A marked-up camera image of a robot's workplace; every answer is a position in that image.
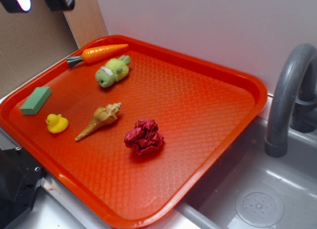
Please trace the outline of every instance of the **seashell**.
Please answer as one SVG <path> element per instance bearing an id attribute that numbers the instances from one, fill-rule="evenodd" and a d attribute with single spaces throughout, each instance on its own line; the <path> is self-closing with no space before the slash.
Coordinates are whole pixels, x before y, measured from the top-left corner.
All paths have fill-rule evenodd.
<path id="1" fill-rule="evenodd" d="M 117 114 L 120 112 L 121 103 L 108 104 L 105 108 L 99 107 L 89 125 L 80 133 L 75 140 L 79 141 L 84 137 L 88 136 L 92 132 L 96 131 L 98 128 L 106 125 L 110 125 L 118 120 Z"/>

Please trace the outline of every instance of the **green plush toy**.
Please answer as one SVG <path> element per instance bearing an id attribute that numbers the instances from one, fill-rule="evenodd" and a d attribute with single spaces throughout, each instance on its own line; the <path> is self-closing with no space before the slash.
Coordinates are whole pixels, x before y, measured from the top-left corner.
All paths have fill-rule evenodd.
<path id="1" fill-rule="evenodd" d="M 104 66 L 100 67 L 96 73 L 98 84 L 103 88 L 107 88 L 123 79 L 129 73 L 128 64 L 130 61 L 130 56 L 110 59 Z"/>

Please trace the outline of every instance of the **drain strainer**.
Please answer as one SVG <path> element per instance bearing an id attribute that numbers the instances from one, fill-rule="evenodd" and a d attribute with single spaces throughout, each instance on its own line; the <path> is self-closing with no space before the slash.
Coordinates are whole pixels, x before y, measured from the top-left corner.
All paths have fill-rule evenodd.
<path id="1" fill-rule="evenodd" d="M 246 223 L 258 228 L 266 228 L 281 220 L 284 204 L 273 190 L 266 187 L 251 187 L 238 196 L 236 210 Z"/>

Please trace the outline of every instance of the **orange tray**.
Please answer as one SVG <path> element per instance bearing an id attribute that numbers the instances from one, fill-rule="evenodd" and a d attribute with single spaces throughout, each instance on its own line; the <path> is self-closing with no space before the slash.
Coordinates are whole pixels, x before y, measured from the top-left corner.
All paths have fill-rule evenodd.
<path id="1" fill-rule="evenodd" d="M 105 223 L 141 228 L 170 212 L 226 151 L 266 103 L 255 77 L 124 36 L 85 48 L 129 44 L 128 76 L 108 89 L 95 73 L 106 60 L 69 68 L 66 59 L 13 92 L 0 105 L 2 127 Z M 52 95 L 37 115 L 20 107 L 36 87 Z M 121 102 L 119 120 L 76 142 L 94 111 Z M 66 131 L 45 119 L 62 114 Z M 138 119 L 155 119 L 163 149 L 137 155 L 123 138 Z"/>

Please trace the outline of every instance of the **sink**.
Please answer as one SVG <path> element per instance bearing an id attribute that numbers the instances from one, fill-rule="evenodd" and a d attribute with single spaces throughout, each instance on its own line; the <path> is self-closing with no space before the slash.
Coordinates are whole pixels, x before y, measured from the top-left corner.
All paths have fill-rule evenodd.
<path id="1" fill-rule="evenodd" d="M 290 130 L 287 154 L 273 158 L 264 151 L 266 125 L 256 118 L 178 210 L 191 208 L 202 228 L 317 228 L 316 138 Z"/>

